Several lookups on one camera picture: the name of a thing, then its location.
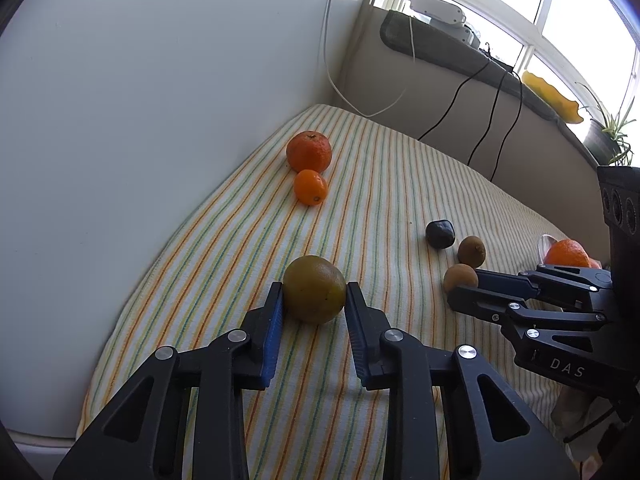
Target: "windowsill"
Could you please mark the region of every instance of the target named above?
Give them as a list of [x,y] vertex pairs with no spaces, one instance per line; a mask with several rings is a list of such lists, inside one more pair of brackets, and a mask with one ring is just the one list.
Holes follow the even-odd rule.
[[[466,76],[474,74],[486,63],[484,54],[461,41],[454,40],[437,28],[430,27],[419,20],[413,20],[412,25],[414,29],[415,57],[417,59]],[[388,11],[380,27],[380,39],[389,48],[411,56],[411,37],[407,15],[396,10]],[[497,89],[504,72],[505,70],[500,65],[492,62],[475,79]],[[507,74],[500,89],[515,98],[520,97],[520,83],[514,75]],[[593,155],[569,129],[566,123],[526,85],[522,86],[522,104],[544,120],[555,123],[558,130],[582,154],[591,167],[595,169],[598,166]]]

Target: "brown fruit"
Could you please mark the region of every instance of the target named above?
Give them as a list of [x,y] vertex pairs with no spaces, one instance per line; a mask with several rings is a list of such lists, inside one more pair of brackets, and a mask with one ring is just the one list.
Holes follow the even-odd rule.
[[442,287],[446,294],[459,285],[478,286],[478,275],[473,267],[465,264],[455,264],[447,269],[442,280]]
[[477,236],[468,236],[458,246],[458,261],[477,269],[484,263],[486,249],[484,243]]
[[344,307],[344,276],[320,256],[293,260],[282,277],[284,308],[291,317],[312,324],[332,320]]

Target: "power cord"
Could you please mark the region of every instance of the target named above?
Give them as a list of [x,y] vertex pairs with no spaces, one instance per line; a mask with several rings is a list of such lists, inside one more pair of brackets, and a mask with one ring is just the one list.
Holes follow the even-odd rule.
[[451,104],[449,105],[449,108],[447,108],[447,111],[444,112],[444,114],[442,115],[442,117],[440,118],[440,120],[435,123],[431,128],[429,128],[426,132],[424,132],[420,137],[418,137],[418,140],[422,140],[422,138],[430,133],[432,130],[436,129],[440,123],[444,120],[444,118],[447,116],[447,114],[449,113],[449,111],[451,110],[451,108],[453,107],[453,103],[456,102],[456,98],[458,97],[458,93],[460,92],[460,89],[469,81],[471,81],[473,78],[475,78],[479,73],[482,72],[482,70],[484,70],[487,66],[489,66],[489,63],[491,63],[491,58],[489,58],[487,60],[487,62],[482,66],[482,68],[480,70],[478,70],[477,72],[473,73],[472,75],[470,75],[469,77],[467,77],[462,83],[460,83],[460,85],[458,86],[458,89],[456,90],[456,93],[453,95],[453,99],[451,100]]
[[476,146],[473,148],[473,151],[471,151],[471,155],[469,155],[469,160],[466,162],[468,166],[471,165],[471,159],[473,158],[474,153],[478,149],[478,146],[480,146],[480,143],[484,140],[484,138],[489,133],[489,130],[491,129],[491,123],[494,120],[495,105],[498,102],[498,96],[500,95],[500,88],[502,88],[502,82],[504,81],[504,78],[506,77],[507,73],[508,72],[505,70],[504,73],[502,74],[502,77],[500,78],[500,82],[498,83],[498,89],[495,91],[494,105],[491,107],[491,114],[489,115],[489,124],[487,125],[486,130],[484,131],[484,135],[480,137],[480,140],[478,140],[478,142],[476,143]]
[[[326,68],[326,75],[329,78],[329,83],[331,83],[331,86],[334,88],[335,92],[342,98],[342,100],[345,103],[347,103],[351,108],[356,110],[357,113],[359,113],[364,118],[375,117],[376,115],[379,115],[382,112],[386,112],[387,110],[389,110],[389,108],[394,106],[400,99],[402,99],[402,96],[405,94],[405,92],[409,88],[409,83],[407,82],[407,84],[404,86],[404,90],[402,90],[402,93],[398,96],[398,98],[395,101],[393,101],[389,106],[387,106],[385,108],[382,108],[382,110],[380,110],[378,112],[375,112],[374,114],[364,114],[360,110],[358,110],[353,104],[351,104],[349,102],[349,100],[344,95],[342,95],[342,93],[338,90],[338,88],[336,87],[336,85],[334,83],[334,80],[331,79],[331,73],[329,72],[329,65],[326,62],[326,36],[327,36],[327,29],[329,27],[329,12],[330,12],[330,10],[331,10],[331,0],[326,0],[326,7],[324,8],[324,37],[323,37],[323,40],[322,40],[322,60],[324,61],[324,67]],[[411,53],[412,53],[412,57],[413,57],[413,60],[414,60],[414,73],[415,73],[414,26],[413,26],[412,17],[408,16],[408,18],[409,18],[409,34],[411,35]]]
[[518,122],[518,119],[520,118],[520,112],[522,111],[522,79],[520,79],[520,76],[518,75],[517,72],[513,72],[513,75],[516,76],[518,78],[518,81],[520,82],[520,104],[518,105],[518,113],[516,115],[516,119],[513,121],[513,124],[511,125],[511,128],[509,128],[507,133],[504,134],[504,137],[502,138],[502,143],[500,144],[500,150],[498,150],[498,156],[495,158],[494,172],[491,174],[491,178],[489,179],[489,182],[493,182],[494,181],[495,171],[498,169],[498,162],[500,161],[500,155],[502,154],[502,148],[504,147],[504,141],[507,140],[507,137],[509,137],[509,134],[513,130],[513,127]]

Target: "plant pot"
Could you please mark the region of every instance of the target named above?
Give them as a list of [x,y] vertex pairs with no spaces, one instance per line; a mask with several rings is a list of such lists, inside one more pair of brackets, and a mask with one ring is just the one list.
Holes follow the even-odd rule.
[[611,159],[620,154],[620,146],[609,134],[602,131],[603,128],[602,124],[592,119],[589,133],[584,139],[584,145],[598,164],[608,166]]

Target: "bed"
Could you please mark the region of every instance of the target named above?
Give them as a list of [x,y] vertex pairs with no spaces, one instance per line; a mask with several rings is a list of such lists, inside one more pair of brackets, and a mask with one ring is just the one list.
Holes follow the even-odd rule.
[[[309,208],[292,192],[285,146],[316,130],[334,159],[327,200]],[[560,386],[522,370],[499,327],[452,312],[441,289],[454,248],[436,252],[425,225],[447,218],[458,240],[485,241],[482,268],[516,273],[536,264],[542,234],[563,234],[456,160],[380,124],[315,105],[266,140],[179,227],[124,307],[86,394],[78,434],[159,346],[207,345],[264,303],[270,284],[302,254],[333,262],[360,283],[392,326],[448,350],[475,346],[551,427]],[[436,405],[440,407],[437,389]],[[184,477],[191,477],[192,396]],[[382,476],[386,391],[367,392],[353,368],[344,316],[315,327],[286,320],[276,376],[244,393],[253,479]],[[442,414],[440,469],[447,477]]]

